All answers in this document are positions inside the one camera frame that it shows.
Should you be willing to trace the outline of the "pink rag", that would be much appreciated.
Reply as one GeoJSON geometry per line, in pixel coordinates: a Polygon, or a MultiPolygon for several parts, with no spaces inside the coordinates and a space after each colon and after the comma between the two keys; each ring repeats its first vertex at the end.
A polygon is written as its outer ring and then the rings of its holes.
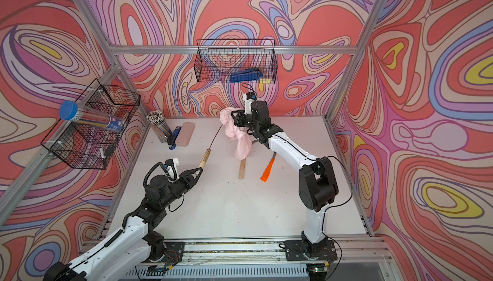
{"type": "Polygon", "coordinates": [[[237,160],[244,160],[249,155],[252,148],[252,141],[250,136],[247,134],[246,128],[237,127],[234,124],[234,119],[232,113],[236,111],[235,108],[225,108],[220,111],[220,122],[225,128],[225,134],[231,142],[236,141],[236,151],[234,157],[237,160]]]}

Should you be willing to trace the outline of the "wooden handled sickle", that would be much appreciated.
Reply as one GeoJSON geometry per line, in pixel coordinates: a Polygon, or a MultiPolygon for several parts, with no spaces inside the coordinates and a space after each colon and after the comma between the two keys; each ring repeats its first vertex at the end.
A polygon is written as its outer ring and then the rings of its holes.
{"type": "Polygon", "coordinates": [[[242,159],[240,162],[240,170],[238,174],[238,179],[243,180],[245,178],[245,169],[246,169],[247,159],[242,159]]]}
{"type": "Polygon", "coordinates": [[[210,154],[211,154],[211,149],[212,149],[212,146],[213,146],[214,141],[216,140],[216,138],[217,138],[217,136],[218,136],[219,132],[221,131],[221,129],[222,129],[222,126],[220,126],[220,127],[218,128],[218,131],[217,131],[217,132],[216,132],[216,134],[214,135],[214,137],[213,137],[213,139],[212,139],[212,141],[211,141],[211,143],[210,143],[209,147],[205,150],[205,153],[204,153],[204,155],[203,155],[203,157],[202,157],[202,159],[201,159],[201,161],[200,161],[200,163],[199,163],[199,167],[201,167],[202,169],[204,169],[204,168],[205,168],[205,165],[207,164],[207,161],[208,161],[208,159],[209,159],[209,157],[210,157],[210,154]]]}

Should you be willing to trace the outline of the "orange handled sickle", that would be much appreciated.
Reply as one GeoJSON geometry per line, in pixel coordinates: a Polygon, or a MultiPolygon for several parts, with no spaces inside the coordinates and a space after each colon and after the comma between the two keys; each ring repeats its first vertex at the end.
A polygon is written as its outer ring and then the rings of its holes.
{"type": "Polygon", "coordinates": [[[268,180],[268,178],[270,177],[270,173],[272,171],[273,163],[275,162],[276,156],[277,156],[277,153],[274,152],[268,165],[266,166],[266,168],[265,168],[265,170],[261,176],[262,182],[266,182],[268,180]]]}

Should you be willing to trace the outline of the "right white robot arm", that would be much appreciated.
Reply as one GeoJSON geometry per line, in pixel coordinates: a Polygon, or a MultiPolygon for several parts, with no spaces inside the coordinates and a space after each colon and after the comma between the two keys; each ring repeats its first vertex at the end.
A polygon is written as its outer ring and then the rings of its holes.
{"type": "Polygon", "coordinates": [[[232,112],[234,125],[246,128],[259,143],[277,153],[299,175],[299,197],[308,212],[302,240],[309,245],[322,242],[324,217],[322,209],[335,200],[339,188],[331,160],[308,153],[293,142],[284,130],[272,122],[267,103],[248,100],[244,110],[232,112]]]}

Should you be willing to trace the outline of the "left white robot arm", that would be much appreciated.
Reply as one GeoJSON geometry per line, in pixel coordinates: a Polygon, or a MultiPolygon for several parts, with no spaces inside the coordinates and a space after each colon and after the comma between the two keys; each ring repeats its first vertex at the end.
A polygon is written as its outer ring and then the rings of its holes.
{"type": "Polygon", "coordinates": [[[125,215],[122,225],[83,255],[64,264],[57,262],[45,273],[44,280],[119,280],[128,270],[147,260],[156,263],[168,256],[164,237],[155,228],[167,215],[167,209],[189,192],[200,179],[201,167],[182,172],[175,181],[164,175],[143,181],[145,197],[140,206],[125,215]]]}

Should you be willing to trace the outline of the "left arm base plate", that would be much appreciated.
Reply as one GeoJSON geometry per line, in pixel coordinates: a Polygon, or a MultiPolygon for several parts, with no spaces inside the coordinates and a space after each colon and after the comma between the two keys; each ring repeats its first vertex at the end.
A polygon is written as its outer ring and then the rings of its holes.
{"type": "Polygon", "coordinates": [[[185,242],[164,241],[150,245],[150,255],[145,258],[144,263],[167,263],[178,264],[184,256],[185,242]]]}

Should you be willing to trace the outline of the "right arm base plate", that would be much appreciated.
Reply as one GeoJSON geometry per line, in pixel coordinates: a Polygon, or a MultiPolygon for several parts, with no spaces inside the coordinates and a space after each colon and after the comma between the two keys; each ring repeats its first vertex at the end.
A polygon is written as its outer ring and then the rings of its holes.
{"type": "Polygon", "coordinates": [[[285,241],[280,247],[285,251],[287,261],[322,260],[333,263],[338,259],[334,241],[327,238],[316,244],[305,240],[285,241]]]}

